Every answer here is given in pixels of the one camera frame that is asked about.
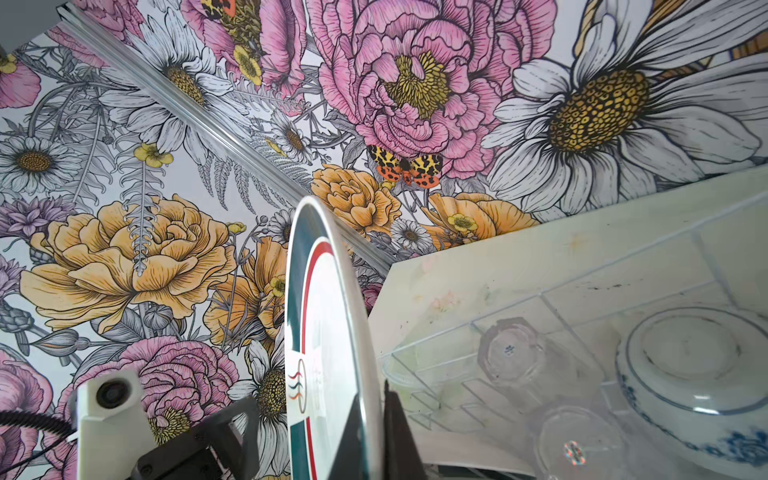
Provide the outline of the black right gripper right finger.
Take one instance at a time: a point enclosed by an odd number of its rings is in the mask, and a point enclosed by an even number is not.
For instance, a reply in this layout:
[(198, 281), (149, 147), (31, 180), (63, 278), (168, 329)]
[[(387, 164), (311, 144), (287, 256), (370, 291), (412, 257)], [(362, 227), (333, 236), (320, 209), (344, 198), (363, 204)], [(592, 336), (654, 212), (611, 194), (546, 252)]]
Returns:
[(384, 384), (384, 469), (387, 480), (427, 480), (398, 394)]

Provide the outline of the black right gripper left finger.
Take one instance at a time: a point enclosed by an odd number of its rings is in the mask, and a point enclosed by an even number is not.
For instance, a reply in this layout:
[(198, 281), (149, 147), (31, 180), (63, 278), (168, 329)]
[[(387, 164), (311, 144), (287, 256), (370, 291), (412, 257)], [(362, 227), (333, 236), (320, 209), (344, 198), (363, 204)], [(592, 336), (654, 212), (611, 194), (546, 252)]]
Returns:
[(363, 442), (359, 413), (349, 414), (328, 478), (330, 480), (361, 480), (363, 478)]

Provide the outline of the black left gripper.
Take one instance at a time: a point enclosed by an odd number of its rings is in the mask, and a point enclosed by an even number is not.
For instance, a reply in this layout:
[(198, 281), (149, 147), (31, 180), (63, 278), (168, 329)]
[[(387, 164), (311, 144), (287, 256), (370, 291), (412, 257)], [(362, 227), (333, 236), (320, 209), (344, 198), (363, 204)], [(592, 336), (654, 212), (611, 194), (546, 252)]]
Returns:
[(236, 401), (135, 463), (132, 479), (254, 479), (260, 468), (256, 399)]

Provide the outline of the plate green red band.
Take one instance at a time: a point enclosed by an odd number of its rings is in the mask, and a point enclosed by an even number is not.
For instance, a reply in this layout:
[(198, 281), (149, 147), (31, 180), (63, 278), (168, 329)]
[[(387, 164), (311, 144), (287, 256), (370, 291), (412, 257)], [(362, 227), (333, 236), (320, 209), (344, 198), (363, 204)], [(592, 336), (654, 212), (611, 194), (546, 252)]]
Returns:
[(315, 197), (295, 211), (286, 268), (284, 355), (295, 479), (329, 479), (350, 413), (363, 478), (384, 476), (384, 418), (368, 315), (334, 216)]

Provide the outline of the white wire dish rack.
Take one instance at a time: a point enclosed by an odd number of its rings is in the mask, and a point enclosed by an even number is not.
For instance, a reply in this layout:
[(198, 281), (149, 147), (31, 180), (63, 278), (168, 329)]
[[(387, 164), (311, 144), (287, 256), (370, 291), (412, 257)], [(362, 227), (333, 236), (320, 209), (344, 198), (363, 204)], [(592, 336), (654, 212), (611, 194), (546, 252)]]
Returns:
[[(767, 192), (698, 185), (394, 266), (370, 317), (380, 374), (439, 462), (486, 444), (537, 475), (531, 419), (577, 404), (624, 435), (633, 479), (737, 479), (667, 452), (617, 381), (615, 355), (640, 321), (676, 307), (746, 310), (767, 320)], [(477, 357), (497, 321), (524, 318), (598, 369), (592, 396), (522, 413)]]

